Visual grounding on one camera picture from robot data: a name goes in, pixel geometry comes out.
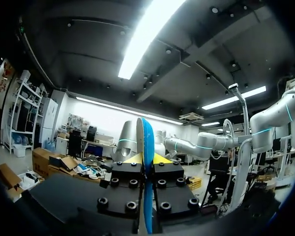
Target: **box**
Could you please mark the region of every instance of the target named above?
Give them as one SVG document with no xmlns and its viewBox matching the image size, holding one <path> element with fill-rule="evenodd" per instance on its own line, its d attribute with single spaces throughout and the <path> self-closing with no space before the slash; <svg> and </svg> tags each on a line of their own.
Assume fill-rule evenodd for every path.
<svg viewBox="0 0 295 236">
<path fill-rule="evenodd" d="M 62 158 L 61 162 L 62 167 L 69 172 L 72 171 L 73 168 L 75 168 L 78 165 L 78 163 L 71 156 Z"/>
<path fill-rule="evenodd" d="M 83 177 L 83 176 L 80 176 L 78 174 L 74 175 L 73 176 L 74 178 L 79 178 L 79 179 L 82 179 L 82 180 L 86 180 L 86 181 L 90 181 L 90 182 L 93 182 L 93 183 L 100 183 L 100 178 L 99 179 L 91 179 L 89 177 Z"/>
<path fill-rule="evenodd" d="M 7 164 L 0 165 L 0 181 L 6 187 L 7 194 L 10 199 L 14 201 L 19 199 L 23 190 L 17 185 L 22 180 L 8 167 Z"/>
<path fill-rule="evenodd" d="M 70 175 L 70 176 L 76 175 L 75 171 L 67 171 L 63 167 L 57 167 L 57 166 L 49 165 L 48 166 L 48 176 L 51 176 L 54 173 L 60 173 L 60 174 Z"/>
<path fill-rule="evenodd" d="M 61 158 L 65 157 L 61 154 L 52 153 L 40 147 L 34 149 L 32 152 L 33 170 L 44 178 L 48 177 L 48 165 L 50 156 Z"/>
</svg>

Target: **desk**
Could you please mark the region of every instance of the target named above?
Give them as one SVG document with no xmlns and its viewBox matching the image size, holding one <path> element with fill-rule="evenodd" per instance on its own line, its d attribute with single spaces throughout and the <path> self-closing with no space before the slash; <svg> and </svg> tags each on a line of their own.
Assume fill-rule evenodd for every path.
<svg viewBox="0 0 295 236">
<path fill-rule="evenodd" d="M 88 146 L 97 146 L 97 147 L 103 147 L 103 148 L 111 148 L 112 151 L 114 151 L 114 148 L 117 148 L 117 146 L 112 146 L 112 145 L 108 145 L 108 144 L 100 144 L 100 143 L 96 143 L 96 142 L 91 142 L 85 139 L 82 139 L 82 143 L 85 143 L 84 145 L 84 149 L 82 151 L 82 160 L 84 159 L 84 154 L 86 149 L 88 148 Z"/>
</svg>

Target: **dark ceiling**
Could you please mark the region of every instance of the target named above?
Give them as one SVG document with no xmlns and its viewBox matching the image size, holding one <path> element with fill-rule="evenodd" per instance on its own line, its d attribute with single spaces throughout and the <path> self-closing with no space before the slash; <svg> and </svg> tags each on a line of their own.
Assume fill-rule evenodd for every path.
<svg viewBox="0 0 295 236">
<path fill-rule="evenodd" d="M 241 92 L 267 87 L 267 92 L 247 99 L 253 114 L 278 99 L 280 78 L 295 76 L 289 39 L 261 1 L 187 0 L 152 42 L 131 79 L 121 80 L 125 49 L 150 2 L 37 1 L 23 15 L 23 26 L 40 72 L 56 89 L 170 118 L 194 111 L 204 122 L 234 116 L 234 122 L 242 122 L 237 103 L 201 109 L 230 96 L 225 94 L 229 85 L 238 83 Z M 213 6 L 218 14 L 212 13 Z"/>
</svg>

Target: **robotic arm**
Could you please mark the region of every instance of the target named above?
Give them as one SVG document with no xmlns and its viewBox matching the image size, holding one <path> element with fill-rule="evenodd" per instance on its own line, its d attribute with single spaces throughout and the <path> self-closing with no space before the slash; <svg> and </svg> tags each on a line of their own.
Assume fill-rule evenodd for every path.
<svg viewBox="0 0 295 236">
<path fill-rule="evenodd" d="M 268 109 L 250 119 L 254 153 L 270 150 L 273 143 L 272 127 L 280 127 L 295 119 L 295 87 Z"/>
</svg>

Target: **fluorescent light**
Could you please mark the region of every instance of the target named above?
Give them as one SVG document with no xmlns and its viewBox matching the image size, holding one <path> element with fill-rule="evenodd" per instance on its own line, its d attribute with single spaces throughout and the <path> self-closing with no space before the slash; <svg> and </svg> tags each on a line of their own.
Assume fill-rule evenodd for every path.
<svg viewBox="0 0 295 236">
<path fill-rule="evenodd" d="M 245 92 L 245 93 L 242 94 L 242 96 L 244 98 L 248 98 L 248 97 L 251 97 L 253 95 L 256 95 L 256 94 L 259 94 L 259 93 L 262 93 L 262 92 L 265 92 L 265 91 L 266 91 L 266 87 L 263 86 L 263 87 L 251 90 L 249 92 Z M 209 109 L 219 107 L 219 106 L 223 106 L 225 104 L 229 104 L 231 102 L 235 102 L 235 101 L 238 101 L 238 100 L 239 100 L 238 97 L 234 96 L 234 97 L 230 97 L 230 98 L 224 99 L 224 100 L 219 101 L 219 102 L 212 103 L 210 105 L 206 105 L 206 106 L 202 107 L 202 109 L 209 110 Z"/>
<path fill-rule="evenodd" d="M 118 77 L 130 80 L 141 58 L 171 16 L 186 0 L 154 0 L 128 45 Z"/>
<path fill-rule="evenodd" d="M 223 129 L 217 129 L 217 131 L 223 132 Z M 226 133 L 230 133 L 230 131 L 226 130 Z"/>
<path fill-rule="evenodd" d="M 112 106 L 112 105 L 108 105 L 108 104 L 105 104 L 105 103 L 95 102 L 95 101 L 92 101 L 92 100 L 84 99 L 84 98 L 81 98 L 81 97 L 76 97 L 76 98 L 78 100 L 81 100 L 81 101 L 93 103 L 93 104 L 96 104 L 96 105 L 99 105 L 99 106 L 103 106 L 103 107 L 109 107 L 109 108 L 116 109 L 116 110 L 123 111 L 123 112 L 132 113 L 132 114 L 135 114 L 135 115 L 138 115 L 138 116 L 141 116 L 141 117 L 147 117 L 147 118 L 151 118 L 151 119 L 161 120 L 161 121 L 165 121 L 165 122 L 169 122 L 169 123 L 173 123 L 173 124 L 178 124 L 178 125 L 182 125 L 183 124 L 183 123 L 178 122 L 178 121 L 174 121 L 174 120 L 170 120 L 170 119 L 165 119 L 165 118 L 157 117 L 157 116 L 153 116 L 153 115 L 148 115 L 148 114 L 144 114 L 144 113 L 141 113 L 141 112 L 135 112 L 135 111 L 127 110 L 127 109 L 124 109 L 124 108 L 120 108 L 120 107 L 115 107 L 115 106 Z"/>
<path fill-rule="evenodd" d="M 219 124 L 220 122 L 212 122 L 212 123 L 206 123 L 206 124 L 202 124 L 202 126 L 210 126 L 210 125 L 215 125 L 215 124 Z"/>
</svg>

